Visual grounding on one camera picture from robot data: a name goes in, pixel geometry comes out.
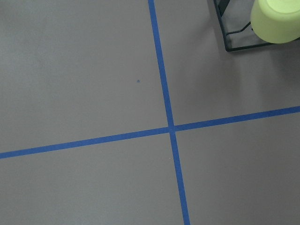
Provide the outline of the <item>yellow plastic cup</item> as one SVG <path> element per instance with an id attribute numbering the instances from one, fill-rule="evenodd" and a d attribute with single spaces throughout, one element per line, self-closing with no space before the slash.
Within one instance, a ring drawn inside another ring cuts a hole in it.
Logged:
<path id="1" fill-rule="evenodd" d="M 254 33 L 272 44 L 283 44 L 300 37 L 298 0 L 256 0 L 250 22 Z"/>

